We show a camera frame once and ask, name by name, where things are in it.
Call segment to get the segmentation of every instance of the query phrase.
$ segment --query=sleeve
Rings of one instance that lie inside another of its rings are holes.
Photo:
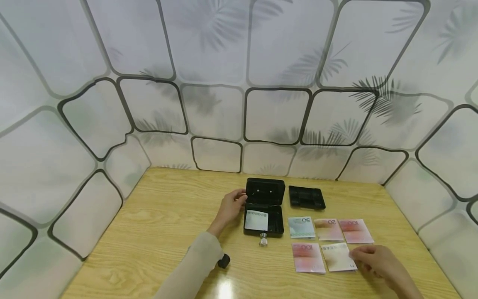
[[[194,299],[204,279],[223,255],[217,238],[208,232],[201,233],[153,299]]]

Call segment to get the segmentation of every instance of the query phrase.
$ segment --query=black object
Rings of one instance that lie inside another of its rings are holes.
[[[229,255],[224,254],[222,258],[217,262],[217,265],[219,266],[219,268],[226,269],[230,261],[231,261],[231,258],[229,257]]]
[[[279,179],[250,177],[247,179],[247,201],[244,209],[244,234],[259,236],[266,232],[268,237],[282,237],[284,222],[282,220],[282,200],[285,183]],[[245,228],[248,210],[256,210],[269,214],[266,231],[249,230]]]
[[[323,210],[326,208],[322,191],[317,188],[289,186],[289,198],[291,199],[291,206],[293,207],[314,210]]]

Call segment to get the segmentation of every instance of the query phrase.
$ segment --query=wooden table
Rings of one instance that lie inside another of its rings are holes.
[[[248,177],[167,168],[148,170],[62,298],[151,298],[195,237],[207,229],[224,194],[245,187]],[[197,298],[395,298],[382,280],[364,277],[360,272],[296,273],[287,225],[291,216],[363,218],[376,244],[394,251],[425,298],[459,298],[382,186],[282,179],[286,185],[321,188],[327,209],[292,209],[286,191],[282,204],[284,236],[268,238],[266,248],[258,246],[258,237],[242,233],[241,214],[220,238],[224,252],[231,257],[229,266],[226,270],[216,267]]]

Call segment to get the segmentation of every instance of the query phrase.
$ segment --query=banknote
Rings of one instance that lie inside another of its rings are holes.
[[[314,224],[310,217],[289,217],[291,238],[315,239]]]
[[[349,244],[373,243],[372,236],[363,219],[343,219],[338,221]]]
[[[321,247],[329,272],[357,270],[354,260],[348,256],[347,243],[322,245]]]
[[[325,273],[319,244],[292,243],[296,272]]]
[[[245,229],[256,230],[256,231],[267,231],[268,223],[269,223],[268,213],[254,211],[254,210],[247,210],[246,223],[244,224]]]
[[[320,241],[344,240],[337,219],[315,219],[314,224]]]

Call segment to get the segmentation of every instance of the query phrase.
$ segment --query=hand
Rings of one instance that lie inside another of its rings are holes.
[[[224,228],[239,215],[240,208],[246,202],[246,199],[245,189],[237,189],[226,194],[221,201],[216,218],[207,231],[219,238]]]
[[[382,245],[361,246],[350,251],[350,257],[363,264],[367,271],[385,280],[400,299],[423,299],[403,264],[392,251]]]

